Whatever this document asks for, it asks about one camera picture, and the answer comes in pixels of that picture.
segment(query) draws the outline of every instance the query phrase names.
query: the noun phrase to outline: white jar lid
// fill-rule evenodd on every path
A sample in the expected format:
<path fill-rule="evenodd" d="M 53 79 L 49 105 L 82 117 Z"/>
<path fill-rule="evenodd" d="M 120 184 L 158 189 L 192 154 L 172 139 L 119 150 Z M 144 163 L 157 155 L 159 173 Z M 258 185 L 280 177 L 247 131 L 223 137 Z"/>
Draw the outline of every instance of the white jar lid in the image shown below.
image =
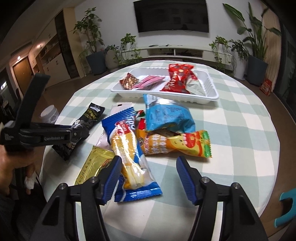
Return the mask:
<path fill-rule="evenodd" d="M 47 108 L 45 108 L 44 111 L 42 111 L 42 113 L 40 114 L 40 118 L 43 119 L 43 120 L 48 119 L 48 118 L 52 117 L 55 114 L 56 110 L 57 109 L 52 104 L 52 105 L 48 106 Z"/>

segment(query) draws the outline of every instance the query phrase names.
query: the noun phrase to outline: blue snack package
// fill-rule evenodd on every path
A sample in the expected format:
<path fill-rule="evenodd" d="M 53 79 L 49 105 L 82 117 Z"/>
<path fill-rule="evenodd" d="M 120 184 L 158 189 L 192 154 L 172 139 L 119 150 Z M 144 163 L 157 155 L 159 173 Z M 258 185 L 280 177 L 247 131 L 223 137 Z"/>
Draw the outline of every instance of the blue snack package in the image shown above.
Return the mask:
<path fill-rule="evenodd" d="M 162 128 L 182 133 L 195 131 L 195 123 L 191 113 L 182 104 L 149 94 L 144 94 L 144 101 L 146 104 L 146 131 Z"/>
<path fill-rule="evenodd" d="M 123 163 L 115 202 L 133 201 L 162 194 L 134 133 L 136 115 L 137 112 L 131 107 L 102 120 L 108 142 Z"/>

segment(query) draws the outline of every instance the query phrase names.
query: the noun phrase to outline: television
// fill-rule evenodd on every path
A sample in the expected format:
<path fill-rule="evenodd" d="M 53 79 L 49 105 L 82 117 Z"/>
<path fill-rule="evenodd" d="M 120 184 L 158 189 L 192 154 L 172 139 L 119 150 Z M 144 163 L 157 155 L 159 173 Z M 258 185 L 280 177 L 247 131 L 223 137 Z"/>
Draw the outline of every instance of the television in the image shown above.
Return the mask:
<path fill-rule="evenodd" d="M 209 32 L 205 0 L 140 0 L 133 4 L 139 33 L 157 30 Z"/>

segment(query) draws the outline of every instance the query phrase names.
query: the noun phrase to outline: tv stand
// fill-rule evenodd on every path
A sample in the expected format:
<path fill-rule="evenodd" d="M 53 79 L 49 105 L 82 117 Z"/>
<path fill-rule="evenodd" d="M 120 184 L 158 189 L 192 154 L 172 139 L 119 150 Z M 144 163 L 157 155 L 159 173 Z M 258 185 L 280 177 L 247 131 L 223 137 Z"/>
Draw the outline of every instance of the tv stand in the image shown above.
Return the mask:
<path fill-rule="evenodd" d="M 137 47 L 140 49 L 139 56 L 144 59 L 149 58 L 178 58 L 178 59 L 191 59 L 192 62 L 206 63 L 207 65 L 215 66 L 216 59 L 210 47 L 197 47 L 185 45 L 157 45 L 157 46 L 144 46 Z M 126 59 L 133 59 L 131 51 L 124 51 L 123 56 Z M 230 54 L 219 52 L 219 57 L 226 69 L 231 69 L 228 61 L 233 58 Z"/>

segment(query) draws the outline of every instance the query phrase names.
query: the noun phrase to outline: table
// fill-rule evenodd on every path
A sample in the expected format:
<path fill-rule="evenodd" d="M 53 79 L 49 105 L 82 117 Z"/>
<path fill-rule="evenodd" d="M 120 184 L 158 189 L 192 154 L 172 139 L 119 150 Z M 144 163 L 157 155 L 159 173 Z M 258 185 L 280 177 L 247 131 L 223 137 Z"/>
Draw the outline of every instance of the table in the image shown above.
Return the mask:
<path fill-rule="evenodd" d="M 133 102 L 136 110 L 144 109 L 142 98 L 123 99 L 111 93 L 110 89 L 133 68 L 168 66 L 176 62 L 145 61 L 94 81 L 72 96 L 57 124 L 71 125 L 90 102 L 106 107 L 106 114 L 118 102 Z M 239 182 L 261 215 L 273 190 L 279 163 L 279 140 L 270 115 L 261 100 L 238 81 L 206 65 L 193 65 L 195 69 L 210 74 L 220 98 L 206 105 L 185 103 L 197 130 L 208 131 L 213 155 L 209 159 L 190 157 L 187 160 L 202 176 L 208 176 L 218 184 Z M 74 184 L 102 131 L 102 124 L 97 124 L 67 162 L 51 147 L 46 147 L 40 174 L 46 200 L 58 184 Z M 115 203 L 112 198 L 101 207 L 111 240 L 187 240 L 197 207 L 186 197 L 176 171 L 177 156 L 178 153 L 147 156 L 151 171 L 163 191 L 162 196 L 126 203 Z M 76 207 L 78 234 L 80 240 L 85 240 L 81 206 L 77 203 Z M 212 240 L 219 239 L 222 208 L 223 204 L 218 203 Z"/>

